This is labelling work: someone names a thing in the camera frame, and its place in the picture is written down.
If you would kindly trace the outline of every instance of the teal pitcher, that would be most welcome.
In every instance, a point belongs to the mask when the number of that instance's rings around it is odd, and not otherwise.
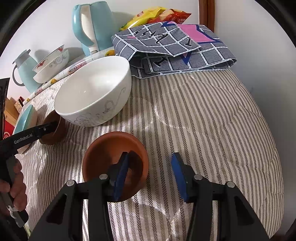
[[[25,86],[27,90],[32,94],[36,91],[42,84],[37,83],[33,77],[36,73],[32,70],[36,65],[37,62],[33,59],[29,53],[31,50],[23,51],[12,64],[16,64],[13,72],[12,72],[12,79],[18,86]],[[22,80],[22,84],[18,83],[15,79],[15,69],[17,68],[20,78]]]
[[[72,27],[86,56],[113,46],[111,36],[118,32],[113,14],[105,1],[76,5]]]

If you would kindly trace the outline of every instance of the yellow snack bag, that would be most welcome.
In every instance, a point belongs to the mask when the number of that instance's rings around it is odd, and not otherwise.
[[[166,8],[163,7],[152,7],[145,9],[144,11],[134,16],[132,20],[129,21],[126,25],[122,26],[120,28],[120,31],[146,24],[148,23],[148,20],[158,17],[162,12],[164,12],[164,10],[166,10]]]

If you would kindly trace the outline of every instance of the brown bowl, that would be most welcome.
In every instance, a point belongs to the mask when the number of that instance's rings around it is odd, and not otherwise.
[[[58,113],[56,113],[55,110],[48,114],[48,116],[44,119],[43,124],[53,121],[57,121],[59,123],[57,129],[55,132],[44,135],[41,139],[39,139],[41,144],[54,145],[55,143],[60,142],[66,136],[67,130],[65,120]]]
[[[143,144],[129,133],[109,132],[100,136],[89,146],[82,163],[82,175],[87,182],[107,173],[108,168],[118,163],[122,152],[125,151],[133,151],[137,155],[130,159],[130,167],[119,202],[131,198],[145,186],[149,160]]]

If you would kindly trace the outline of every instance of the striped tablecloth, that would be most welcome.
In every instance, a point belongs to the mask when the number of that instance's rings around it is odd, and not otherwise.
[[[66,79],[28,103],[38,111],[38,124],[54,109],[54,98]],[[281,225],[284,208],[280,161],[267,123],[234,73],[202,71],[132,81],[127,104],[110,121],[92,128],[67,122],[62,143],[47,146],[36,141],[18,155],[30,228],[67,180],[83,182],[88,146],[104,133],[124,131],[144,144],[149,177],[131,199],[109,203],[114,240],[185,240],[192,205],[179,196],[170,165],[173,152],[180,152],[211,182],[235,182],[271,237]],[[85,201],[84,240],[89,239],[87,205]],[[214,204],[211,240],[216,239],[217,215]]]

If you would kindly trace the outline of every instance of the jug handle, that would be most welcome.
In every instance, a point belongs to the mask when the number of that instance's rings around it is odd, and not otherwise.
[[[84,33],[81,25],[81,5],[76,5],[73,9],[72,28],[76,38],[87,47],[94,45],[94,42]]]
[[[12,79],[13,79],[13,81],[16,83],[16,85],[18,85],[18,86],[25,86],[24,85],[24,83],[18,83],[16,80],[15,80],[15,69],[17,68],[17,66],[15,65],[15,67],[14,67],[14,69],[13,69],[13,71],[12,71]]]

